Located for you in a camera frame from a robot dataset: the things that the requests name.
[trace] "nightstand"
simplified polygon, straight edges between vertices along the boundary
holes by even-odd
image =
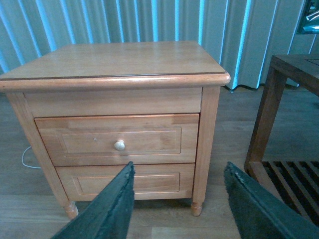
[[[135,199],[205,198],[220,86],[195,42],[68,45],[0,77],[59,204],[92,200],[129,161]]]

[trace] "white knob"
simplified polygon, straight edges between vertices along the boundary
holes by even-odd
[[[125,149],[125,143],[123,140],[118,140],[116,141],[116,143],[114,144],[114,148],[117,150],[117,151],[123,151]]]

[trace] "white cable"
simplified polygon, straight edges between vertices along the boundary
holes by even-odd
[[[24,155],[25,155],[25,153],[26,153],[29,149],[31,149],[31,146],[28,147],[28,148],[26,148],[26,150],[25,150],[25,151],[23,152],[23,154],[22,154],[22,164],[23,164],[25,167],[28,167],[28,168],[40,169],[41,167],[34,167],[34,166],[26,165],[26,164],[24,163]]]

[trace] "light blue curtain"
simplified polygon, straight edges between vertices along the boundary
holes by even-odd
[[[319,53],[296,35],[303,0],[0,0],[0,74],[67,44],[197,41],[231,75],[259,87],[273,54]]]

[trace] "drawer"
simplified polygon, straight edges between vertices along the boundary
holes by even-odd
[[[55,166],[194,163],[198,114],[35,119]],[[114,144],[122,140],[123,151]]]
[[[56,167],[71,201],[91,201],[123,165]],[[194,164],[135,165],[135,199],[191,198]]]
[[[202,88],[25,93],[35,118],[200,112]]]

